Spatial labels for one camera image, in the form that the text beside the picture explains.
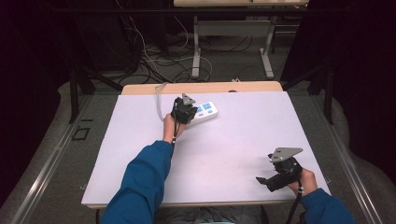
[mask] black curtain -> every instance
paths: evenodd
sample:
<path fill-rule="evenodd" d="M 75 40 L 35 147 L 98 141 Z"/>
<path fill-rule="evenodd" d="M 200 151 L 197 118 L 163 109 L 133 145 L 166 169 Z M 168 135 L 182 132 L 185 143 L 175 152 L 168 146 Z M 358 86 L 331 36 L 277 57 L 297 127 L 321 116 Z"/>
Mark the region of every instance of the black curtain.
<path fill-rule="evenodd" d="M 344 108 L 349 147 L 396 183 L 390 156 L 396 148 L 395 2 L 311 0 L 308 7 L 347 6 L 356 6 L 352 23 L 349 17 L 303 18 L 282 80 L 294 80 L 335 54 L 333 96 Z"/>
<path fill-rule="evenodd" d="M 35 155 L 68 81 L 61 45 L 36 1 L 0 4 L 0 205 Z"/>

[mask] hand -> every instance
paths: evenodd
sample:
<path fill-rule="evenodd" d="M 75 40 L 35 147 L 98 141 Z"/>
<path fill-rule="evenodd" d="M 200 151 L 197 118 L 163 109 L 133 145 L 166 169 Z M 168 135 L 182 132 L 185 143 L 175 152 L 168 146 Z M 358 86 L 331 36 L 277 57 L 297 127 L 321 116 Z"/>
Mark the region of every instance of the hand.
<path fill-rule="evenodd" d="M 315 174 L 312 171 L 306 170 L 303 168 L 301 171 L 301 184 L 304 187 L 303 197 L 318 188 L 317 180 L 315 179 Z M 297 195 L 298 193 L 298 182 L 294 182 L 288 185 L 288 187 L 293 190 L 294 194 Z"/>
<path fill-rule="evenodd" d="M 177 137 L 179 137 L 186 129 L 186 124 L 177 123 Z M 175 121 L 170 114 L 167 114 L 163 119 L 163 141 L 172 144 L 175 131 Z"/>

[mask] handheld controller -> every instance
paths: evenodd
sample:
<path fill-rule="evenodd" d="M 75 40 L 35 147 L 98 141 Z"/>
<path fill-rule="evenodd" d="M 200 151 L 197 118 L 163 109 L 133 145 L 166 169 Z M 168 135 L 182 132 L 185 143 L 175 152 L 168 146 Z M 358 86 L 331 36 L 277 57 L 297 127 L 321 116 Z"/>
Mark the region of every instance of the handheld controller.
<path fill-rule="evenodd" d="M 192 104 L 195 103 L 189 96 L 186 94 L 182 94 L 183 99 L 177 97 L 174 106 L 172 108 L 171 116 L 173 119 L 177 120 L 180 123 L 187 124 L 192 119 L 194 119 L 195 114 L 198 110 L 196 106 Z"/>
<path fill-rule="evenodd" d="M 279 147 L 274 154 L 269 154 L 270 162 L 275 166 L 277 174 L 266 179 L 256 177 L 256 179 L 273 192 L 277 189 L 283 189 L 288 184 L 300 180 L 303 167 L 292 156 L 303 151 L 299 147 Z"/>

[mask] wooden table edge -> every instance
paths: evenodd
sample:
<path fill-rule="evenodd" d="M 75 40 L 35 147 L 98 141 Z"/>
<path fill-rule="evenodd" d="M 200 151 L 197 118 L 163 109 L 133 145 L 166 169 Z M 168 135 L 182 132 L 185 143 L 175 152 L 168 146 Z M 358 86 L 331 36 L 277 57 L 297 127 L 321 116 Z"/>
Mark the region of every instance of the wooden table edge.
<path fill-rule="evenodd" d="M 305 6 L 309 0 L 265 1 L 265 0 L 240 0 L 240 1 L 191 1 L 175 0 L 175 7 L 290 7 Z"/>
<path fill-rule="evenodd" d="M 229 91 L 283 91 L 277 81 L 206 82 L 127 85 L 121 95 L 178 94 Z"/>

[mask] white device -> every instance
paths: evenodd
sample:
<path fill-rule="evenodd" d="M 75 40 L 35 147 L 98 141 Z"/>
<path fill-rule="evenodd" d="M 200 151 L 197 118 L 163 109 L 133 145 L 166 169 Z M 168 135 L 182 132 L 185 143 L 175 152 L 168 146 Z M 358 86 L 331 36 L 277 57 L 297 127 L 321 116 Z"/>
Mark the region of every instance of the white device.
<path fill-rule="evenodd" d="M 197 113 L 195 114 L 194 119 L 192 119 L 190 123 L 187 124 L 187 126 L 201 123 L 208 119 L 213 119 L 219 113 L 218 109 L 215 107 L 215 105 L 212 102 L 206 102 L 201 105 L 195 105 L 195 106 L 198 108 Z"/>

